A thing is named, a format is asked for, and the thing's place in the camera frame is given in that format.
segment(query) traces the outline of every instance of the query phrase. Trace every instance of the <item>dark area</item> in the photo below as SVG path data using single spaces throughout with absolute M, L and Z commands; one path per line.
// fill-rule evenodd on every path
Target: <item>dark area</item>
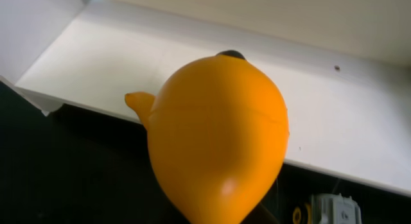
M 138 124 L 64 105 L 44 117 L 0 83 L 0 223 L 186 223 L 159 187 Z M 363 223 L 408 223 L 411 199 L 284 165 L 262 204 L 281 223 L 310 194 L 342 193 Z

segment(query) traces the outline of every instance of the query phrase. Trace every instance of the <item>orange rubber toy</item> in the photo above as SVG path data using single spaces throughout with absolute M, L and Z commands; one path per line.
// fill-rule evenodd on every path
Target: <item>orange rubber toy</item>
M 274 183 L 288 142 L 284 99 L 237 51 L 185 65 L 157 96 L 129 93 L 155 176 L 193 224 L 238 224 Z

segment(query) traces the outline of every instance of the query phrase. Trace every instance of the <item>white shelf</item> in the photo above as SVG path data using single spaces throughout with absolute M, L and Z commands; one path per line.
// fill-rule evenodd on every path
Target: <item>white shelf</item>
M 125 93 L 156 94 L 179 67 L 226 49 L 242 52 L 282 92 L 287 163 L 411 196 L 411 84 L 404 69 L 92 0 L 16 86 L 138 122 Z

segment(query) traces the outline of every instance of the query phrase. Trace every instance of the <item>orange balloon-shaped object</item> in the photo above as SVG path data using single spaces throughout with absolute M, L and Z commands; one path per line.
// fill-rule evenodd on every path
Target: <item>orange balloon-shaped object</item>
M 125 100 L 147 129 L 161 188 L 191 223 L 240 223 L 281 169 L 283 97 L 236 51 L 185 65 L 156 97 L 135 92 Z

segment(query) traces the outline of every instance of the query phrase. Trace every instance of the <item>white shelf surface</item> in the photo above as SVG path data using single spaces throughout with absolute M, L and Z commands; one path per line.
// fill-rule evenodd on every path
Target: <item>white shelf surface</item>
M 287 163 L 411 196 L 411 71 L 404 69 L 92 0 L 16 86 L 138 122 L 124 94 L 156 94 L 178 68 L 227 49 L 243 53 L 282 92 Z

